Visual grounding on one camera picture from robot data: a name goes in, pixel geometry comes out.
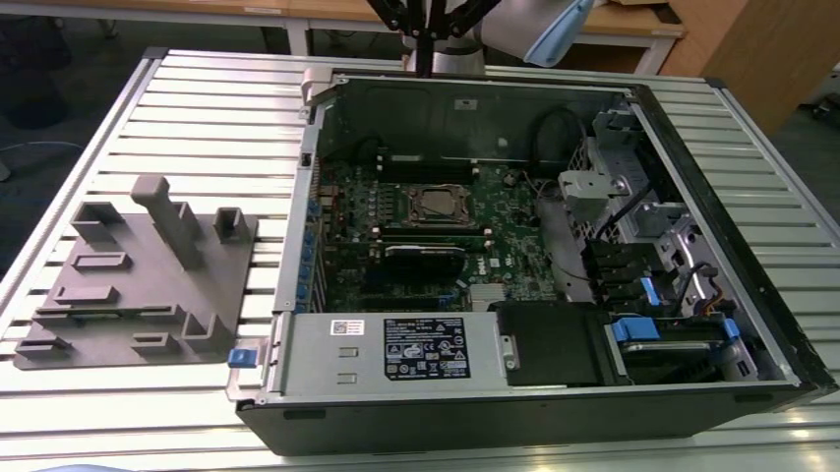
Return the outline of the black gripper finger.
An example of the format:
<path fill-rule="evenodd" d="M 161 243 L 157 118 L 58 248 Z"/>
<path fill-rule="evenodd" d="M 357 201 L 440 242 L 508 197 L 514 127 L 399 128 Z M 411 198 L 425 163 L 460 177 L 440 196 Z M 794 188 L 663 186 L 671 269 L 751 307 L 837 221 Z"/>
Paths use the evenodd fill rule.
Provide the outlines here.
<path fill-rule="evenodd" d="M 367 0 L 385 28 L 413 41 L 415 73 L 425 77 L 425 16 L 420 0 Z"/>
<path fill-rule="evenodd" d="M 425 1 L 425 77 L 432 74 L 476 75 L 484 68 L 480 33 L 490 1 Z"/>

